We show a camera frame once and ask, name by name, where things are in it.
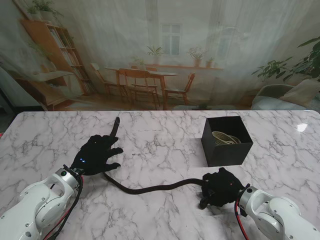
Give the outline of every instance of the houseplant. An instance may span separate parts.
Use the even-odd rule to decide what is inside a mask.
[[[268,62],[267,66],[258,67],[257,71],[254,71],[251,75],[256,73],[258,77],[263,77],[264,80],[267,78],[271,78],[276,74],[276,79],[280,78],[283,75],[286,75],[282,80],[285,82],[286,80],[291,79],[294,75],[302,75],[305,77],[311,77],[313,79],[319,78],[320,76],[320,37],[316,37],[310,39],[298,46],[298,48],[304,47],[311,43],[315,43],[312,51],[308,53],[307,56],[300,59],[300,61],[292,67],[287,67],[286,61],[290,60],[292,57],[287,58],[284,61],[275,61],[272,60]]]
[[[33,0],[32,2],[35,5],[35,7],[39,9],[44,20],[55,23],[57,16],[63,17],[63,15],[60,12],[51,7],[51,5],[54,3],[51,0]]]
[[[213,57],[210,57],[210,59],[208,61],[206,61],[205,67],[210,69],[212,67],[214,60],[215,59]]]
[[[162,52],[162,47],[159,46],[159,47],[155,48],[155,46],[152,46],[152,47],[147,46],[147,48],[150,50],[147,52],[147,54],[153,56],[153,64],[159,65],[160,57],[162,54],[164,54]]]
[[[143,58],[140,58],[138,56],[133,56],[133,63],[138,67],[140,70],[146,70],[145,61]]]
[[[40,12],[39,12],[38,8],[35,5],[29,6],[27,8],[27,12],[29,14],[31,14],[33,20],[40,21],[42,19]]]
[[[33,41],[28,43],[29,47],[32,48],[37,54],[40,56],[46,58],[48,60],[48,63],[46,66],[43,64],[41,65],[42,72],[55,72],[57,71],[56,66],[52,61],[49,60],[49,57],[52,55],[52,52],[48,52],[41,44],[36,44]]]
[[[194,59],[194,66],[199,67],[206,52],[207,51],[205,49],[197,46],[189,48],[187,53]]]

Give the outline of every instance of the black flexible cable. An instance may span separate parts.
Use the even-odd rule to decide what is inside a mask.
[[[83,180],[81,178],[81,176],[79,176],[77,178],[77,181],[79,183],[79,188],[78,188],[78,194],[76,195],[75,199],[74,199],[74,202],[72,203],[71,207],[70,207],[70,210],[68,212],[68,214],[65,216],[62,224],[60,225],[59,229],[51,236],[48,238],[48,240],[55,240],[57,238],[57,236],[59,235],[59,233],[61,232],[61,230],[63,229],[63,227],[65,226],[67,220],[68,220],[68,217],[70,216],[72,210],[75,208],[75,206],[77,205],[78,201],[79,201],[79,198],[80,198],[80,194],[82,192],[82,188],[83,188]]]
[[[108,180],[109,182],[114,184],[117,188],[119,188],[120,190],[124,191],[125,193],[131,194],[131,195],[145,194],[145,193],[150,193],[150,192],[154,192],[154,191],[173,190],[173,189],[176,189],[178,187],[181,187],[181,186],[187,185],[187,184],[196,184],[199,186],[203,186],[205,184],[205,181],[203,181],[201,179],[188,178],[188,179],[184,179],[184,180],[181,180],[176,183],[169,184],[169,185],[156,185],[156,186],[149,186],[149,187],[140,188],[140,189],[131,189],[131,188],[127,188],[127,187],[121,185],[119,182],[114,180],[112,177],[108,176],[105,172],[103,172],[102,174],[106,180]]]

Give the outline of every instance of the black square box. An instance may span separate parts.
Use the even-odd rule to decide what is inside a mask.
[[[241,143],[217,145],[215,131],[237,137]],[[241,165],[254,144],[240,116],[207,118],[201,142],[208,167]]]

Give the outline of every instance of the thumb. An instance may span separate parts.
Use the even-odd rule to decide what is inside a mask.
[[[121,147],[112,148],[106,152],[106,157],[111,158],[114,155],[122,154],[124,151]]]
[[[110,170],[117,169],[118,167],[121,167],[121,165],[117,162],[114,162],[112,164],[105,164],[103,167],[103,172],[108,172]]]

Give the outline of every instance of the plant pot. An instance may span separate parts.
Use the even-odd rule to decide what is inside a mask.
[[[51,11],[40,11],[42,19],[46,21],[50,21],[53,24],[55,23],[55,17]]]
[[[57,71],[57,67],[54,65],[52,61],[47,64],[47,68],[49,69],[50,72]]]
[[[50,73],[49,69],[43,64],[41,64],[41,71],[45,74]]]
[[[194,66],[195,66],[195,67],[199,67],[200,64],[201,64],[201,59],[195,58],[195,59],[194,59]]]
[[[153,56],[153,64],[154,65],[159,65],[160,63],[160,55],[157,55],[157,56]]]
[[[214,63],[213,61],[206,61],[205,67],[208,68],[208,69],[210,69],[210,68],[212,67],[212,64],[213,64],[213,63]]]
[[[42,20],[42,16],[41,16],[40,12],[31,13],[31,17],[32,17],[33,20],[36,20],[36,21],[41,21]]]
[[[137,67],[139,70],[146,70],[146,65],[144,65],[144,64],[142,64],[142,65],[138,64]]]

